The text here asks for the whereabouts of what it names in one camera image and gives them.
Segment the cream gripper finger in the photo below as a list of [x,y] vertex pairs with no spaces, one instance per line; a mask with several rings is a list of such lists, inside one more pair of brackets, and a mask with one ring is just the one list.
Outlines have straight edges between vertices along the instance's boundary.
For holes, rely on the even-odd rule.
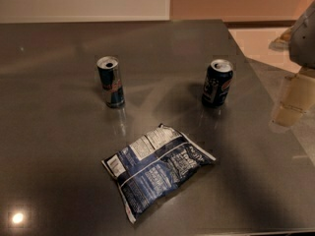
[[275,50],[287,50],[291,39],[292,28],[286,29],[280,36],[274,39],[269,47]]
[[315,104],[315,70],[302,67],[296,74],[285,76],[273,110],[273,122],[293,126]]

